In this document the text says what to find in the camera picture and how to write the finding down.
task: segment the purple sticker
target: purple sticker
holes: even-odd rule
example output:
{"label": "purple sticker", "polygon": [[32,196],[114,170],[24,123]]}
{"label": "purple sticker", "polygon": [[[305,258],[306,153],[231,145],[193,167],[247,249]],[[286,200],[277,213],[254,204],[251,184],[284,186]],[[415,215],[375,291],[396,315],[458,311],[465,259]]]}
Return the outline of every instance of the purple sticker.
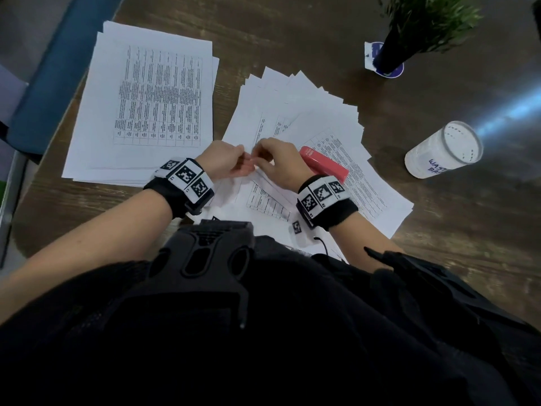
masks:
{"label": "purple sticker", "polygon": [[[383,47],[383,43],[380,41],[376,41],[375,43],[372,43],[372,60],[379,54],[379,50],[381,50]],[[379,72],[377,69],[375,70],[375,73],[377,75],[381,75],[385,78],[397,78],[402,75],[404,72],[404,63],[400,64],[397,68],[395,68],[394,71],[384,74],[383,72]]]}

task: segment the wooden table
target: wooden table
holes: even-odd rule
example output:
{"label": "wooden table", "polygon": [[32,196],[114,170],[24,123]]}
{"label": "wooden table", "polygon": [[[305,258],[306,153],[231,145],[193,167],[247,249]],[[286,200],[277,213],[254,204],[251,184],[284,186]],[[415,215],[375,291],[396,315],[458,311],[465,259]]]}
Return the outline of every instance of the wooden table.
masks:
{"label": "wooden table", "polygon": [[[413,57],[395,80],[363,69],[363,42],[387,33],[376,0],[125,0],[116,20],[214,43],[215,138],[245,78],[265,66],[302,70],[357,105],[371,163],[415,202],[396,243],[541,328],[541,43],[527,0],[478,3],[485,18],[473,38]],[[139,191],[60,178],[81,91],[16,213],[27,256]],[[451,120],[483,133],[483,160],[428,180],[410,176],[407,150]]]}

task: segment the wristband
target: wristband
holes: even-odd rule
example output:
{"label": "wristband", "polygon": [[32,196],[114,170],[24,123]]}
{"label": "wristband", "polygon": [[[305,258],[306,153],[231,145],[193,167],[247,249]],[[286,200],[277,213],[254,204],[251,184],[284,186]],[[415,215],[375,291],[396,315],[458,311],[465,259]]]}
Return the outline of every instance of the wristband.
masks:
{"label": "wristband", "polygon": [[213,182],[199,163],[191,158],[173,157],[153,173],[144,189],[161,194],[171,207],[174,218],[186,212],[199,215],[214,196]]}
{"label": "wristband", "polygon": [[335,177],[316,175],[301,186],[296,206],[310,228],[328,231],[359,210],[350,197]]}

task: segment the white container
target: white container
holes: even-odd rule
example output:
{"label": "white container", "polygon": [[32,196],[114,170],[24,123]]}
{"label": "white container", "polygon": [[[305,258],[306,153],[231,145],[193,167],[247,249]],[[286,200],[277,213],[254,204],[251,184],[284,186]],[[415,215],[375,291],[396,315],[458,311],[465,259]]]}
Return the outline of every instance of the white container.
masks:
{"label": "white container", "polygon": [[404,159],[416,178],[428,178],[450,169],[476,163],[483,156],[483,144],[464,122],[451,121],[411,149]]}

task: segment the green plant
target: green plant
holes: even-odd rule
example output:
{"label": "green plant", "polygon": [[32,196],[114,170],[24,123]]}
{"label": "green plant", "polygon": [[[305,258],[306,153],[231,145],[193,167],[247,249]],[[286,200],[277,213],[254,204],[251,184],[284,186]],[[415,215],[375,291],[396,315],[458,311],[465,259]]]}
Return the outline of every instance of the green plant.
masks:
{"label": "green plant", "polygon": [[389,0],[384,6],[391,19],[389,29],[397,34],[404,51],[445,52],[459,45],[481,19],[479,9],[463,0]]}

